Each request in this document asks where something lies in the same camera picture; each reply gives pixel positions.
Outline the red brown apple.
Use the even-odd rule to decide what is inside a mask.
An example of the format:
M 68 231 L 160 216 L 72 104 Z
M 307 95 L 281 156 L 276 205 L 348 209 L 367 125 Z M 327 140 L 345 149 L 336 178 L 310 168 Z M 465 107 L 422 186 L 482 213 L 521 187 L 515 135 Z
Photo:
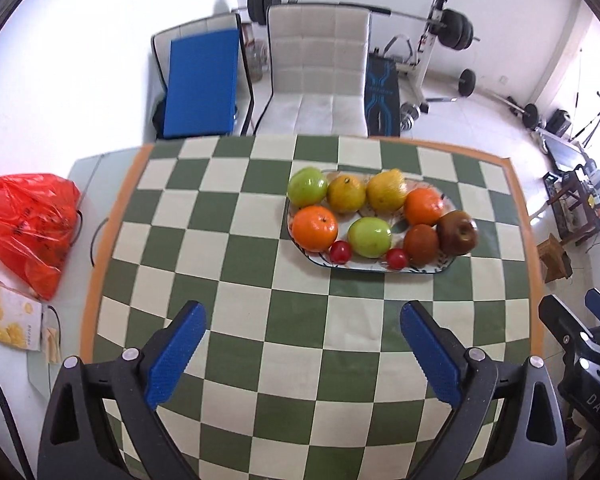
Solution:
M 478 245 L 476 222 L 464 210 L 453 210 L 440 218 L 436 225 L 439 246 L 449 256 L 462 256 Z

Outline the dark red orange fruit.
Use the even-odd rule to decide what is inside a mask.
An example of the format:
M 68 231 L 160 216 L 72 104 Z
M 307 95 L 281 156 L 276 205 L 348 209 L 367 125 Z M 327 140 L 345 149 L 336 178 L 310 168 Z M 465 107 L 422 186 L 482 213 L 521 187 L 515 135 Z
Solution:
M 439 253 L 436 230 L 426 224 L 412 226 L 404 236 L 403 250 L 412 266 L 426 266 L 434 262 Z

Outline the red cherry tomato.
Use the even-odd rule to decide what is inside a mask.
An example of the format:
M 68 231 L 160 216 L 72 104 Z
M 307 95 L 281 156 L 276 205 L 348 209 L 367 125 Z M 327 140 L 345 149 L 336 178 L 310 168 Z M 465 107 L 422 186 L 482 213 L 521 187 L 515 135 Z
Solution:
M 408 255 L 401 248 L 391 248 L 385 256 L 386 263 L 389 269 L 401 271 L 408 266 Z
M 336 240 L 329 248 L 329 260 L 337 266 L 342 266 L 352 257 L 351 245 L 346 240 Z

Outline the green apple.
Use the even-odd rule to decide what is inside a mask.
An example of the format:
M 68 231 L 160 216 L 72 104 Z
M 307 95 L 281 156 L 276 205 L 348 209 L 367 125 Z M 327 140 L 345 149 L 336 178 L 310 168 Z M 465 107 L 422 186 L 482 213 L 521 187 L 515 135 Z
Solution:
M 378 259 L 391 248 L 392 233 L 387 221 L 381 218 L 363 217 L 351 224 L 347 238 L 357 255 Z
M 327 195 L 328 180 L 323 171 L 306 167 L 297 171 L 287 186 L 288 200 L 297 208 L 321 203 Z

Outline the orange mandarin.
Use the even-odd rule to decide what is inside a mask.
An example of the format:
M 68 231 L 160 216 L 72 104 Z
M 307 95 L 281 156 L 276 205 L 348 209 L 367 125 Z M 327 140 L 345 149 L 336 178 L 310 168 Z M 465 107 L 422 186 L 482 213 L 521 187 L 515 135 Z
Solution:
M 307 252 L 324 252 L 332 246 L 339 232 L 334 214 L 318 205 L 299 209 L 290 228 L 292 239 Z

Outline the yellow orange fruit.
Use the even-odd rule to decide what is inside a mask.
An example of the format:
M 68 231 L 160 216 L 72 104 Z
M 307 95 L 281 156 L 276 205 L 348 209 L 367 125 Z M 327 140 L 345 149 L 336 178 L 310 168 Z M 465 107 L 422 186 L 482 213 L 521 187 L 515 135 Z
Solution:
M 366 201 L 366 186 L 362 180 L 350 174 L 340 174 L 329 183 L 327 203 L 337 214 L 353 214 Z

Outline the small wooden stool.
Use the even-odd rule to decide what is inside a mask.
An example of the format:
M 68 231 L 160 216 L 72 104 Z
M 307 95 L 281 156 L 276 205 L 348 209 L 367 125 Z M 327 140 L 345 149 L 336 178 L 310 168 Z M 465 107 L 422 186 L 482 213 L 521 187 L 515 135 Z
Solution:
M 545 284 L 570 278 L 571 259 L 553 233 L 538 245 L 538 253 Z

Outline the dark wooden side table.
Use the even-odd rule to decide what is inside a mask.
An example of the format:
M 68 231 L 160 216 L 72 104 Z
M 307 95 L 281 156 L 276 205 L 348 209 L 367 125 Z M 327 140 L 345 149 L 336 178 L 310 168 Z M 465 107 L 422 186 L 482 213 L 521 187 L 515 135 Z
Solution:
M 580 246 L 600 232 L 600 190 L 588 168 L 577 164 L 568 171 L 550 171 L 542 182 L 562 246 Z

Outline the green checkered tablecloth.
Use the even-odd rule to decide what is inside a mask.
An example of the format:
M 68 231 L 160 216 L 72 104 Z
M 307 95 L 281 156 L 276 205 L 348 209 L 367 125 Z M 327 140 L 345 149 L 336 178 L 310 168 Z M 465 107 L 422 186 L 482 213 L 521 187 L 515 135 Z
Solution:
M 434 274 L 318 266 L 288 235 L 299 169 L 400 169 L 477 221 L 479 243 Z M 126 189 L 92 359 L 141 347 L 188 300 L 207 331 L 159 416 L 205 479 L 402 479 L 449 414 L 400 333 L 416 299 L 467 347 L 536 348 L 530 231 L 505 162 L 405 143 L 240 136 L 154 146 Z

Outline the orange on plate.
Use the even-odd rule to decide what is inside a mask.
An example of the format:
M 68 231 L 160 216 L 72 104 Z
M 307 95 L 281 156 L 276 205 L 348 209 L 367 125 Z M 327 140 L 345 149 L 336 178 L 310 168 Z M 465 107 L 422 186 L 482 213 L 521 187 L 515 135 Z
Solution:
M 414 188 L 406 196 L 403 215 L 410 226 L 434 226 L 444 215 L 441 194 L 434 188 Z

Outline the yellow pear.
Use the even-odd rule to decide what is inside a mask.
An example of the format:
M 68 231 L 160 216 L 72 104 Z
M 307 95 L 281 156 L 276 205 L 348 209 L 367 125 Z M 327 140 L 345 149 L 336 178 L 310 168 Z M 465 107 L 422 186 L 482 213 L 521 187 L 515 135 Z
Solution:
M 406 196 L 406 182 L 399 169 L 375 174 L 366 185 L 368 204 L 378 214 L 393 214 L 403 206 Z

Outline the white barbell rack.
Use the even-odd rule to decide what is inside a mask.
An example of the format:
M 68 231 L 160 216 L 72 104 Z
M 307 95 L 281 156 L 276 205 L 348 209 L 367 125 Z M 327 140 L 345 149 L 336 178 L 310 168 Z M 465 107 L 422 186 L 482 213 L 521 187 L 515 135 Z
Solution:
M 419 36 L 419 40 L 411 42 L 411 39 L 405 34 L 397 34 L 396 36 L 393 36 L 388 44 L 382 49 L 382 56 L 385 58 L 391 47 L 399 39 L 404 39 L 407 43 L 407 47 L 410 48 L 410 55 L 404 62 L 396 62 L 396 70 L 399 75 L 402 75 L 405 78 L 410 96 L 414 98 L 419 109 L 425 114 L 429 112 L 429 105 L 434 102 L 434 99 L 426 98 L 422 91 L 422 84 L 426 77 L 432 52 L 434 52 L 434 46 L 438 40 L 436 31 L 438 28 L 442 27 L 439 20 L 442 18 L 444 6 L 447 2 L 448 0 L 431 0 L 431 6 L 426 18 L 417 14 L 391 9 L 386 12 L 389 16 L 400 16 L 400 18 L 408 18 L 409 20 L 420 21 L 425 24 L 424 30 Z

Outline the black blue weight bench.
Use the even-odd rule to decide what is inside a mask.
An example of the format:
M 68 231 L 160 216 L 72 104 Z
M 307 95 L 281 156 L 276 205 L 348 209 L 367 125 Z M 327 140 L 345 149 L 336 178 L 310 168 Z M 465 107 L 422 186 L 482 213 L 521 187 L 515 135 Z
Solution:
M 368 55 L 364 101 L 369 136 L 400 136 L 399 77 L 393 60 Z

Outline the barbell with black plates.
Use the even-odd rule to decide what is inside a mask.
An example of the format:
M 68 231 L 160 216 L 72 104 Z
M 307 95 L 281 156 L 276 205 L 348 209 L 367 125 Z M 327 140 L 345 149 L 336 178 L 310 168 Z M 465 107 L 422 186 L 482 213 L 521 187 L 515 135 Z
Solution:
M 417 14 L 391 10 L 385 6 L 371 6 L 365 3 L 338 2 L 338 6 L 352 6 L 352 8 L 365 9 L 380 15 L 396 15 L 408 20 L 420 21 L 427 25 L 425 32 L 438 38 L 442 47 L 455 51 L 467 50 L 474 41 L 479 41 L 475 36 L 474 25 L 463 13 L 446 8 L 448 0 L 432 0 L 429 15 L 425 18 Z M 268 9 L 279 6 L 282 0 L 247 0 L 245 6 L 238 6 L 237 11 L 246 11 L 251 21 L 259 24 L 268 24 Z

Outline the white padded chair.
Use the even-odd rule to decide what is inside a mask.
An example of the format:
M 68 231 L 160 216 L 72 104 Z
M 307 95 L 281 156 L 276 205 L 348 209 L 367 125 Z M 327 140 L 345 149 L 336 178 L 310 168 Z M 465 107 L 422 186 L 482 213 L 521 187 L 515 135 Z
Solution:
M 256 135 L 368 136 L 370 11 L 295 3 L 268 10 L 271 96 Z

